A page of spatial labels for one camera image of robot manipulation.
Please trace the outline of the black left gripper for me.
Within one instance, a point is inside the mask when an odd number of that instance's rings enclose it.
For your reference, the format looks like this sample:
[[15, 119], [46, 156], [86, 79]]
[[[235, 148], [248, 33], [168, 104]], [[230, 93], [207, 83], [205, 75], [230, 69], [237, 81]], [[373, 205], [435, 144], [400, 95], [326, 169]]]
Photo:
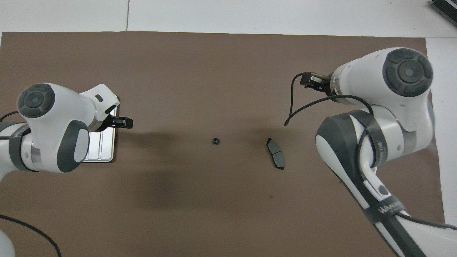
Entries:
[[109, 127], [115, 129], [132, 129], [134, 121], [129, 117], [118, 117], [112, 115], [111, 112], [116, 110], [117, 106], [113, 105], [108, 109], [108, 114], [106, 118], [101, 122], [101, 124], [96, 128], [95, 132], [99, 133], [106, 130]]

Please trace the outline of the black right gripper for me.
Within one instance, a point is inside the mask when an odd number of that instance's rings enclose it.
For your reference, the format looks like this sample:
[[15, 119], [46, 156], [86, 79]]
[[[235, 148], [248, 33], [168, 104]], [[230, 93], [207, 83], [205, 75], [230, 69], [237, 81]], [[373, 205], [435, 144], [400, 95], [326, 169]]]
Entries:
[[322, 75], [315, 72], [304, 72], [299, 83], [304, 88], [323, 92], [327, 97], [337, 95], [335, 88], [333, 88], [331, 77], [322, 77]]

